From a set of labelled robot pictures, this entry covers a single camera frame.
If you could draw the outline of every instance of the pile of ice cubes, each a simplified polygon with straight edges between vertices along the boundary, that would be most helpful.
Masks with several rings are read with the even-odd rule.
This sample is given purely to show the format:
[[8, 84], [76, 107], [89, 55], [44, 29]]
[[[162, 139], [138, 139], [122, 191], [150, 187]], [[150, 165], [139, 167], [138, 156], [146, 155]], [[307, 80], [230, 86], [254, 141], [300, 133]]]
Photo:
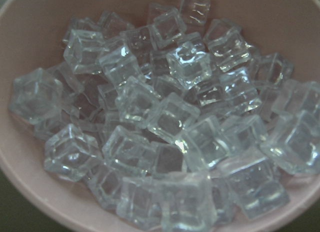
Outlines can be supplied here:
[[204, 34], [210, 5], [151, 3], [137, 28], [72, 18], [64, 61], [13, 82], [44, 168], [143, 230], [207, 232], [236, 206], [255, 219], [289, 202], [281, 174], [320, 172], [320, 84], [229, 19]]

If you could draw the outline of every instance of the bowl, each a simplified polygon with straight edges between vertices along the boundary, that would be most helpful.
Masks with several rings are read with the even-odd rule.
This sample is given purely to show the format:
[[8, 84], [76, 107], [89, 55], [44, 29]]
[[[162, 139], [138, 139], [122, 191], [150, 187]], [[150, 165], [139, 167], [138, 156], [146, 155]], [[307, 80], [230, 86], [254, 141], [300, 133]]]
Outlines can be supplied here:
[[[229, 18], [262, 54], [280, 52], [295, 65], [294, 79], [320, 82], [318, 0], [211, 0], [209, 20]], [[79, 232], [138, 232], [104, 211], [83, 185], [59, 180], [43, 169], [44, 144], [32, 127], [8, 111], [14, 78], [63, 60], [61, 42], [72, 16], [96, 20], [115, 11], [134, 25], [146, 23], [148, 4], [177, 6], [179, 0], [9, 0], [0, 10], [0, 167], [15, 187], [54, 220]], [[274, 231], [320, 197], [320, 175], [284, 176], [291, 202], [248, 221], [241, 213], [217, 232]]]

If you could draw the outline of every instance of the round container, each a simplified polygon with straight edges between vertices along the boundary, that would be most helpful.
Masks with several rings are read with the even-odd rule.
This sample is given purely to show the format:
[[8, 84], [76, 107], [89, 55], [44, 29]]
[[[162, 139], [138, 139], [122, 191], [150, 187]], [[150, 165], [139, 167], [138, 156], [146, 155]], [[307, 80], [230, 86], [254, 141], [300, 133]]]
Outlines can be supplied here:
[[[177, 6], [179, 0], [9, 0], [0, 11], [0, 166], [41, 211], [79, 232], [138, 232], [104, 211], [78, 183], [43, 169], [43, 143], [32, 128], [8, 112], [14, 78], [63, 60], [61, 42], [71, 16], [97, 19], [115, 11], [134, 25], [146, 23], [148, 4]], [[317, 0], [212, 0], [209, 20], [229, 18], [263, 54], [280, 52], [295, 65], [294, 78], [320, 81], [320, 4]], [[283, 179], [291, 202], [257, 220], [238, 213], [217, 232], [273, 231], [305, 211], [320, 196], [320, 175]]]

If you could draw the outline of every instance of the table surface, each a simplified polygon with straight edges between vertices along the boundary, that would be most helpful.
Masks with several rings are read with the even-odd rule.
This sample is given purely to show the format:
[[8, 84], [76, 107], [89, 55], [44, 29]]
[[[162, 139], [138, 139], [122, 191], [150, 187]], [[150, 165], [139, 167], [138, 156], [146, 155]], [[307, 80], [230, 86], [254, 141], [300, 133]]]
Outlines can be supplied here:
[[[0, 7], [6, 0], [0, 0]], [[71, 232], [27, 201], [0, 170], [0, 231]], [[320, 200], [304, 214], [276, 232], [320, 231]]]

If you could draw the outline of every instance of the pink bowl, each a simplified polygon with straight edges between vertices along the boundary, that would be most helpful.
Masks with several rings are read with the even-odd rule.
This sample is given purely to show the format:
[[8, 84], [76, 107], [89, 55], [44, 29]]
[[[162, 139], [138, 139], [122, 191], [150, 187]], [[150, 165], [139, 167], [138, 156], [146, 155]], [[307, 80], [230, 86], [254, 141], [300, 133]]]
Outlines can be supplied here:
[[[9, 0], [0, 10], [0, 166], [20, 192], [44, 213], [79, 232], [138, 232], [104, 211], [81, 184], [43, 170], [43, 143], [32, 128], [8, 112], [14, 78], [63, 60], [61, 39], [71, 16], [97, 19], [115, 11], [136, 26], [146, 21], [148, 3], [179, 0]], [[317, 0], [212, 0], [209, 19], [229, 18], [263, 54], [280, 52], [294, 62], [294, 78], [320, 81], [320, 3]], [[291, 202], [260, 219], [240, 213], [217, 232], [274, 231], [292, 221], [320, 196], [320, 175], [283, 178]]]

